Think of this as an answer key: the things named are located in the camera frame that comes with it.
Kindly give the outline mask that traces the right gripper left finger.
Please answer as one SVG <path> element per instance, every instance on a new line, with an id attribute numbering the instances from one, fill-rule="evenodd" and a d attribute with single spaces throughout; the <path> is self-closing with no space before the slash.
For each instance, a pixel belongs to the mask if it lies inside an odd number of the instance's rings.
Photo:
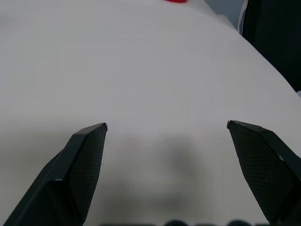
<path id="1" fill-rule="evenodd" d="M 107 123 L 74 133 L 40 171 L 6 226 L 81 226 L 99 179 Z"/>

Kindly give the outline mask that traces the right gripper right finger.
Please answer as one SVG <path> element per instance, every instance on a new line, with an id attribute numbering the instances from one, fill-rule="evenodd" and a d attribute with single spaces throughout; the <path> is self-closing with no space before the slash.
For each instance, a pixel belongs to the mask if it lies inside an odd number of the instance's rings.
<path id="1" fill-rule="evenodd" d="M 243 176 L 271 225 L 301 224 L 301 159 L 273 131 L 228 121 Z"/>

